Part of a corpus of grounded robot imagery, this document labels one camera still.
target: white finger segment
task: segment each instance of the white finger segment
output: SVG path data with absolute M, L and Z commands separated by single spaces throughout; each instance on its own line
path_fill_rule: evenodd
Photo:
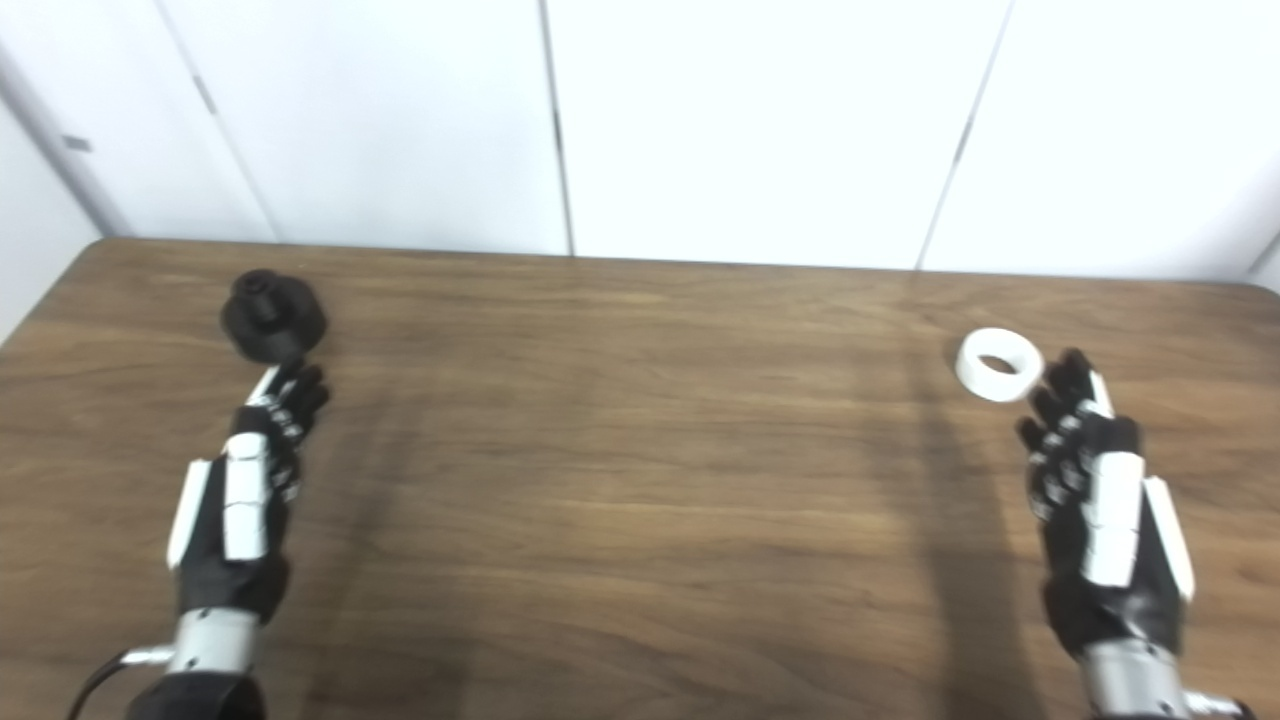
M 227 441 L 223 556 L 229 561 L 266 555 L 266 436 L 239 433 Z
M 1080 573 L 1105 587 L 1129 587 L 1138 559 L 1138 527 L 1146 462 L 1133 452 L 1105 452 L 1094 460 L 1089 500 L 1082 507 L 1089 539 Z
M 266 372 L 262 373 L 262 378 L 257 380 L 256 386 L 253 386 L 253 392 L 248 393 L 248 398 L 244 401 L 244 405 L 266 405 L 270 400 L 266 396 L 266 391 L 271 387 L 271 383 L 275 382 L 275 375 L 279 372 L 279 365 L 271 365 L 268 368 Z
M 1196 573 L 1192 570 L 1192 556 L 1187 551 L 1183 525 L 1174 510 L 1174 498 L 1169 495 L 1169 484 L 1152 475 L 1142 482 L 1142 487 L 1147 492 L 1151 514 L 1156 518 L 1156 530 L 1160 532 L 1160 543 L 1165 548 L 1169 569 L 1178 584 L 1178 594 L 1183 597 L 1183 602 L 1190 602 L 1196 597 Z
M 191 533 L 196 528 L 196 515 L 205 498 L 205 486 L 209 484 L 209 460 L 192 460 L 191 465 L 187 465 L 187 479 L 182 483 L 178 511 L 173 516 L 173 528 L 169 529 L 169 547 L 165 551 L 165 562 L 169 564 L 170 570 L 182 562 L 182 556 L 187 555 L 187 546 L 191 544 Z

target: white panel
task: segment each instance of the white panel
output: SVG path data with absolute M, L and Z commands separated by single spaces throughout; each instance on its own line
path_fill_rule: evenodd
M 579 252 L 909 268 L 1004 0 L 550 0 Z
M 120 233 L 273 240 L 150 0 L 4 0 L 0 60 Z M 60 135 L 91 152 L 61 149 Z
M 1280 229 L 1280 4 L 1021 0 L 925 269 L 1242 279 Z
M 97 231 L 0 102 L 0 342 Z
M 1280 255 L 1268 254 L 1263 263 L 1254 268 L 1249 282 L 1280 295 Z
M 534 0 L 165 0 L 291 242 L 567 251 Z

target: wood grain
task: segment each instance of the wood grain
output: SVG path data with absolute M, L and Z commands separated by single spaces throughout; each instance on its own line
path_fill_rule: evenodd
M 332 324 L 273 719 L 1083 716 L 1021 407 L 948 366 L 980 325 L 1106 373 L 1196 561 L 1188 683 L 1280 715 L 1263 291 L 113 240 L 0 350 L 3 716 L 168 639 L 183 468 L 259 374 L 215 320 L 255 266 Z

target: black cable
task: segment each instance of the black cable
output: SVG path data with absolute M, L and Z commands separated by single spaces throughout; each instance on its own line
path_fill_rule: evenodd
M 72 708 L 67 711 L 67 720 L 76 720 L 79 717 L 81 710 L 84 710 L 84 703 L 88 702 L 88 696 L 93 694 L 93 691 L 105 683 L 108 678 L 128 667 L 123 660 L 124 652 L 108 660 L 101 667 L 93 670 L 92 675 L 84 679 L 84 684 L 81 685 L 79 693 L 76 694 L 76 701 L 72 702 Z

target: black cylindrical object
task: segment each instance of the black cylindrical object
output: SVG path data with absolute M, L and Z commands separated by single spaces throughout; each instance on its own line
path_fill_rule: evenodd
M 266 269 L 236 278 L 223 305 L 223 331 L 241 355 L 256 363 L 278 365 L 302 357 L 326 327 L 307 283 Z

